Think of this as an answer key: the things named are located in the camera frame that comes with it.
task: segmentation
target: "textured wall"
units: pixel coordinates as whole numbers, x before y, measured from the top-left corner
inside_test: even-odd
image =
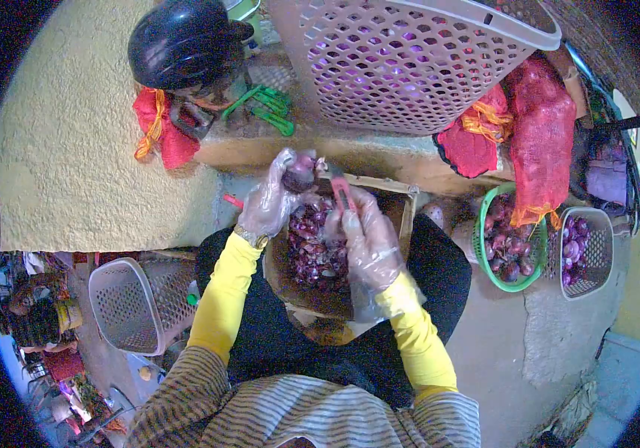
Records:
[[[0,114],[2,250],[197,245],[216,172],[140,165],[127,37],[152,0],[64,1],[28,50]]]

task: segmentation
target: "yellow sleeve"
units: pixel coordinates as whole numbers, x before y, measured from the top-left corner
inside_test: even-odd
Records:
[[[250,277],[261,253],[261,249],[253,248],[235,232],[230,234],[198,302],[188,347],[207,348],[227,365],[240,328]]]
[[[440,391],[457,390],[457,375],[444,344],[437,336],[437,327],[430,315],[417,306],[417,290],[412,278],[402,273],[376,299],[390,309],[406,309],[390,319],[395,330],[397,348],[412,387],[418,391],[416,400]]]

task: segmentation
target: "striped shirt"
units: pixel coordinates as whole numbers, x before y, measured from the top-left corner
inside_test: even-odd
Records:
[[[231,386],[220,358],[189,347],[138,409],[126,447],[478,447],[477,402],[441,392],[393,411],[356,386],[276,375]]]

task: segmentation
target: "red handle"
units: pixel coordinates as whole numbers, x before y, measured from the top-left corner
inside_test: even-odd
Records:
[[[344,176],[336,176],[330,180],[330,184],[332,184],[335,202],[340,213],[344,213],[347,209],[357,213],[357,206],[350,196],[350,184],[348,184],[347,179]]]
[[[243,206],[245,205],[240,199],[236,198],[232,194],[225,193],[223,195],[223,199],[225,199],[227,202],[230,202],[235,207],[237,207],[238,209],[241,209],[241,210],[242,210]]]

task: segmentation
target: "green plastic basket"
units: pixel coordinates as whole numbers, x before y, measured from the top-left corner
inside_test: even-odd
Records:
[[[519,292],[534,282],[541,275],[541,270],[547,264],[547,222],[544,218],[538,223],[537,228],[534,229],[534,233],[531,235],[531,246],[534,248],[529,258],[534,263],[534,273],[529,277],[519,275],[516,282],[507,283],[503,282],[497,277],[492,269],[489,267],[487,261],[487,255],[484,252],[484,219],[487,216],[487,210],[489,210],[489,204],[492,200],[502,193],[511,193],[516,190],[516,184],[509,182],[508,184],[502,184],[493,190],[487,192],[482,201],[482,208],[479,210],[479,216],[474,223],[474,232],[472,233],[472,246],[474,246],[474,253],[477,256],[479,267],[489,276],[490,280],[502,291],[507,292]]]

